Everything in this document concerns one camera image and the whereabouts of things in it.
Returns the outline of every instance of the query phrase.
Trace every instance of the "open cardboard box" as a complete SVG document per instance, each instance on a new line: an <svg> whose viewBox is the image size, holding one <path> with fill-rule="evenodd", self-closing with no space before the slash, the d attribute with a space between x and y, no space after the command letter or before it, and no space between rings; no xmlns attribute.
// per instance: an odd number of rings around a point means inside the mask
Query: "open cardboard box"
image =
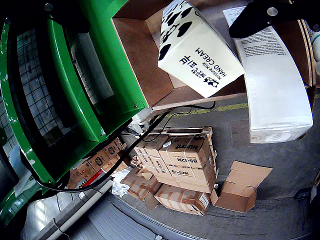
<svg viewBox="0 0 320 240"><path fill-rule="evenodd" d="M214 206L245 213L256 203L257 187L272 168L233 161L231 171L222 186L220 196L215 190L210 199Z"/></svg>
<svg viewBox="0 0 320 240"><path fill-rule="evenodd" d="M128 0L112 18L128 62L146 99L148 107L163 110L246 95L241 76L209 98L203 98L178 79L158 68L159 40L163 8L172 0ZM208 8L231 8L237 0L189 0L201 12ZM205 14L209 22L215 16ZM290 51L304 82L312 85L310 50L300 21L275 26Z"/></svg>

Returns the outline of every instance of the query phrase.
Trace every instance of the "metal bracket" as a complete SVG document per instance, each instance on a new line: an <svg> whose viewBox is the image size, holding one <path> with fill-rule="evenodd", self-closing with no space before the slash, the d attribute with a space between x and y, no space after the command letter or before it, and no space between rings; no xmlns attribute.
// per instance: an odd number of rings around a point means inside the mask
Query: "metal bracket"
<svg viewBox="0 0 320 240"><path fill-rule="evenodd" d="M250 2L229 29L235 39L249 37L276 23L304 19L310 28L320 31L320 1L294 0L284 3L278 0Z"/></svg>

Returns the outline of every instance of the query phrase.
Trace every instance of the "green metal panel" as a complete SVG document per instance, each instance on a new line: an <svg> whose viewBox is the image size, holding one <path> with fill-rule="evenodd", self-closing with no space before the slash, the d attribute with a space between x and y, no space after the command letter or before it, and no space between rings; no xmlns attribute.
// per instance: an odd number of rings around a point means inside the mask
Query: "green metal panel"
<svg viewBox="0 0 320 240"><path fill-rule="evenodd" d="M56 72L82 134L87 140L103 142L107 135L81 87L71 62L62 26L48 20L48 34Z"/></svg>
<svg viewBox="0 0 320 240"><path fill-rule="evenodd" d="M19 123L17 112L11 97L11 92L8 82L7 74L7 41L8 41L9 25L4 24L2 29L1 41L0 41L0 88L2 93L2 98L4 102L4 107L9 119L10 126L16 137L20 148L25 155L26 159L29 161L36 173L38 173L40 179L49 183L53 182L53 177L45 169L44 165L39 161L36 153L33 151L22 127Z"/></svg>
<svg viewBox="0 0 320 240"><path fill-rule="evenodd" d="M114 92L99 106L103 128L113 132L141 109L148 106L128 63L111 18L126 0L80 0L90 22L90 38Z"/></svg>
<svg viewBox="0 0 320 240"><path fill-rule="evenodd" d="M6 227L17 212L40 189L40 185L35 183L30 189L22 192L18 197L15 196L15 192L12 190L0 203L0 226Z"/></svg>

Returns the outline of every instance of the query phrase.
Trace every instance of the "green machine frame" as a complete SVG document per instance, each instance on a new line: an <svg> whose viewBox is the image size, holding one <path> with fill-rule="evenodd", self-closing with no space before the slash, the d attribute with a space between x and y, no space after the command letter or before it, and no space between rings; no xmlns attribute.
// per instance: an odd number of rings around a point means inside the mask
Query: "green machine frame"
<svg viewBox="0 0 320 240"><path fill-rule="evenodd" d="M80 0L83 14L89 20L89 35L98 59L114 93L99 106L99 114L90 104L72 63L67 36L58 23L47 21L49 47L59 83L76 118L79 131L84 136L76 148L63 153L59 159L48 161L38 156L26 137L14 106L10 79L8 79L7 43L10 25L4 24L0 40L0 87L9 124L26 159L41 181L52 184L59 181L73 166L94 149L108 142L116 130L147 106L134 73L122 49L111 18L126 0ZM12 190L0 199L0 224L6 226L16 213L39 190L37 183L17 197Z"/></svg>

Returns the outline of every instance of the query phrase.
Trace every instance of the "white label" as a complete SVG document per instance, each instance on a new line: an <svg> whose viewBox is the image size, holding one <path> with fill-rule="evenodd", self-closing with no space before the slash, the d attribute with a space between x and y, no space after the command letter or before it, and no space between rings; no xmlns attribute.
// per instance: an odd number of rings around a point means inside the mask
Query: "white label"
<svg viewBox="0 0 320 240"><path fill-rule="evenodd" d="M269 142L283 142L283 141L289 139L290 137L291 137L291 133L290 132L280 132L280 133L268 136L265 139L265 141L267 143L269 143Z"/></svg>
<svg viewBox="0 0 320 240"><path fill-rule="evenodd" d="M162 147L165 149L166 147L169 147L171 145L171 141L166 142L162 145Z"/></svg>
<svg viewBox="0 0 320 240"><path fill-rule="evenodd" d="M82 191L82 192L80 192L80 193L79 193L79 195L78 195L78 196L79 196L79 198L80 198L80 199L83 199L83 198L84 198L84 196L85 196L85 193Z"/></svg>
<svg viewBox="0 0 320 240"><path fill-rule="evenodd" d="M206 197L206 195L204 193L202 193L199 200L203 203L204 208L206 209L209 205L209 199Z"/></svg>

